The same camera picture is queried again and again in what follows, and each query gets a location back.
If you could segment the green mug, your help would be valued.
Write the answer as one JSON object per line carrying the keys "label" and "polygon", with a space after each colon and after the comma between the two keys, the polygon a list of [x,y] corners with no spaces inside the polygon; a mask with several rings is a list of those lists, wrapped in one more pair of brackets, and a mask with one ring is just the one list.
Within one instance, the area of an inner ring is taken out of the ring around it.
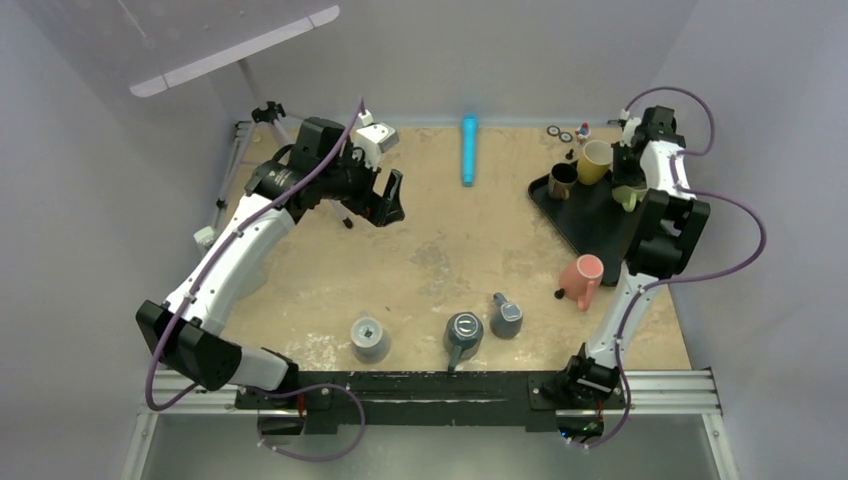
{"label": "green mug", "polygon": [[648,190],[647,186],[619,185],[611,190],[611,195],[625,212],[630,213],[637,208]]}

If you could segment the yellow mug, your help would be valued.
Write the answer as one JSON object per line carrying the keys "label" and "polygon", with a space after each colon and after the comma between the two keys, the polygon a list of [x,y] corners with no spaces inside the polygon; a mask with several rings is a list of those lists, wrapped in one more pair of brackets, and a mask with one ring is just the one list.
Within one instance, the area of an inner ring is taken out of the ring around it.
{"label": "yellow mug", "polygon": [[602,140],[589,140],[582,148],[577,161],[577,181],[582,185],[594,185],[607,173],[613,163],[613,148]]}

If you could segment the brown mug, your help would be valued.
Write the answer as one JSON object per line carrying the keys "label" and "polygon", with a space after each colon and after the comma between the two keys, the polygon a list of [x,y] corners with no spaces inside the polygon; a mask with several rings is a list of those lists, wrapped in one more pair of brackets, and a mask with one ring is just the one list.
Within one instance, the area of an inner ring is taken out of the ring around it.
{"label": "brown mug", "polygon": [[548,175],[548,197],[558,201],[568,200],[577,179],[578,173],[573,163],[556,163]]}

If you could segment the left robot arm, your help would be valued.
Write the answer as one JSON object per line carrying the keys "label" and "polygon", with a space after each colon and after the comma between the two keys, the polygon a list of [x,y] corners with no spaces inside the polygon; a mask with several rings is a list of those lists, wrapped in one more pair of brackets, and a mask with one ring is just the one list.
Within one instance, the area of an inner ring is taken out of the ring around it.
{"label": "left robot arm", "polygon": [[291,360],[221,333],[264,258],[322,201],[337,201],[376,227],[404,219],[399,171],[390,172],[383,193],[374,190],[399,134],[368,114],[361,119],[356,130],[318,117],[305,120],[294,144],[253,171],[231,221],[188,278],[164,301],[139,307],[136,322],[158,363],[207,390],[257,388],[275,409],[295,402]]}

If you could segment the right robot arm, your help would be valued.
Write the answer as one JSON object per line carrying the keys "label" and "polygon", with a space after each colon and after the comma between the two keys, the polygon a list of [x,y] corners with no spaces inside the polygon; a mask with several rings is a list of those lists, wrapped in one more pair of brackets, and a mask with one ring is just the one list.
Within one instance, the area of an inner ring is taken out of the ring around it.
{"label": "right robot arm", "polygon": [[674,110],[647,108],[623,123],[605,173],[595,184],[580,182],[566,208],[569,245],[618,272],[610,306],[565,368],[561,392],[573,406],[623,393],[624,357],[653,291],[683,272],[704,230],[710,207],[687,190],[685,147]]}

